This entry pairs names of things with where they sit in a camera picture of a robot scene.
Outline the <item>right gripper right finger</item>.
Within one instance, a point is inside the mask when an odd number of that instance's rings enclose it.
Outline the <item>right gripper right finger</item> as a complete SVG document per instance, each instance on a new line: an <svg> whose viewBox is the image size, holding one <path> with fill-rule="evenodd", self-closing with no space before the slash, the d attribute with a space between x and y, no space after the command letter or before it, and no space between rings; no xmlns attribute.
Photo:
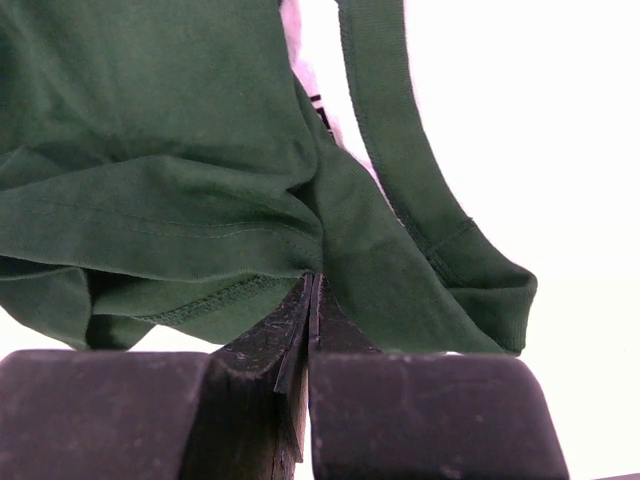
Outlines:
<svg viewBox="0 0 640 480"><path fill-rule="evenodd" d="M384 354L327 280L309 310L309 414L318 479L565 479L542 388L504 354Z"/></svg>

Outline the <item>white green raglan t-shirt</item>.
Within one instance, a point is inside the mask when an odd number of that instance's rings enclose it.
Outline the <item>white green raglan t-shirt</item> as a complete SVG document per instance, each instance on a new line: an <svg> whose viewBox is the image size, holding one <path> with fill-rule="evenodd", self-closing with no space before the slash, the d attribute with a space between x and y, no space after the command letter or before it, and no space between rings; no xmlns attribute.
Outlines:
<svg viewBox="0 0 640 480"><path fill-rule="evenodd" d="M369 159L327 129L280 1L1 5L1 305L76 349L226 343L322 274L394 353L519 354L535 276L449 190L399 1L337 3Z"/></svg>

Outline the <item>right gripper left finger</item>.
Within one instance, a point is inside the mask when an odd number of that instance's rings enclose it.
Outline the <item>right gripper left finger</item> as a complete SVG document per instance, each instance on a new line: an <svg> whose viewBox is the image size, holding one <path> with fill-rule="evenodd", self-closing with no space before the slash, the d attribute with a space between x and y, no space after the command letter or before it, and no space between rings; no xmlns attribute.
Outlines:
<svg viewBox="0 0 640 480"><path fill-rule="evenodd" d="M211 354L21 350L1 363L5 479L290 479L313 279Z"/></svg>

